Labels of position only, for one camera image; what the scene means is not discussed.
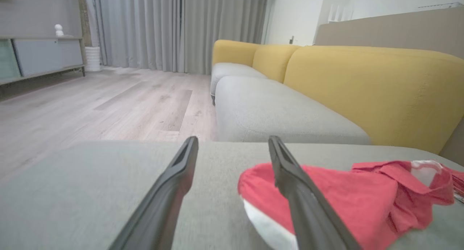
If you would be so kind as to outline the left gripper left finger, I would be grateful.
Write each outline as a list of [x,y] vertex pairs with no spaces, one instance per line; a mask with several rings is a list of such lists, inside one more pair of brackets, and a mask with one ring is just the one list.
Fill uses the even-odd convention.
[[192,187],[199,141],[188,137],[144,196],[111,250],[169,250],[184,196]]

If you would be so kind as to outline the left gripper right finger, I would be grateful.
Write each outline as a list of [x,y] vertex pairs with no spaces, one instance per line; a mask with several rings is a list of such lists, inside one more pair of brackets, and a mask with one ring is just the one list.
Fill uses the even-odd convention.
[[361,245],[283,141],[270,136],[268,145],[275,186],[288,200],[298,248],[360,250]]

